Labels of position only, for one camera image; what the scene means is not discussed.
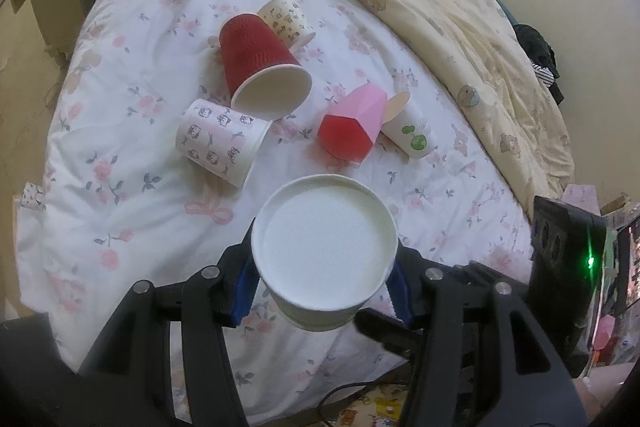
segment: cream blanket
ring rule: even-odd
[[[562,195],[566,127],[495,0],[359,1],[449,89],[529,217],[535,195]]]

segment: wall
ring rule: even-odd
[[[640,201],[640,0],[502,0],[556,52],[576,179]]]

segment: floral bedsheet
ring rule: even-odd
[[[307,174],[340,172],[368,185],[388,204],[402,242],[425,257],[474,259],[527,279],[529,222],[507,183],[447,90],[356,0],[298,0],[318,33],[297,54],[314,86],[302,107],[273,123],[242,191],[178,155],[175,132],[190,103],[229,100],[221,24],[267,1],[98,0],[87,17],[49,132],[40,240],[18,252],[22,301],[49,312],[71,367],[136,280],[164,285],[215,263],[274,190]],[[322,115],[368,81],[389,95],[411,91],[436,137],[427,158],[409,160],[382,135],[360,165],[321,148]],[[370,306],[394,312],[385,288]],[[353,325],[296,329],[262,284],[249,316],[225,335],[252,424],[399,363]],[[172,356],[174,398],[186,417],[178,328]]]

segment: white paper cup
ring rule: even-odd
[[[303,48],[316,36],[295,0],[271,0],[258,10],[258,17],[292,51]]]
[[[382,286],[398,249],[396,224],[364,185],[337,174],[290,182],[255,218],[255,265],[285,318],[308,331],[349,322]]]
[[[271,122],[207,100],[185,111],[175,148],[198,165],[242,188]]]
[[[382,133],[410,158],[424,158],[433,151],[431,128],[417,104],[412,102],[409,91],[389,99],[382,121]]]

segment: paper cup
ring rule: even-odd
[[[185,111],[175,148],[207,171],[242,188],[271,122],[196,100]]]
[[[311,91],[311,75],[257,15],[229,19],[220,30],[231,107],[277,120],[294,112]]]
[[[362,162],[378,139],[386,104],[386,91],[373,82],[357,87],[322,118],[320,143],[336,158]]]
[[[272,0],[258,10],[280,41],[289,49],[303,48],[316,36],[300,5],[295,0]]]
[[[396,94],[387,102],[382,120],[382,133],[410,158],[424,158],[433,151],[431,128],[409,91]]]
[[[337,174],[295,180],[255,218],[255,265],[285,318],[304,330],[349,322],[382,286],[398,249],[396,225],[371,190]]]

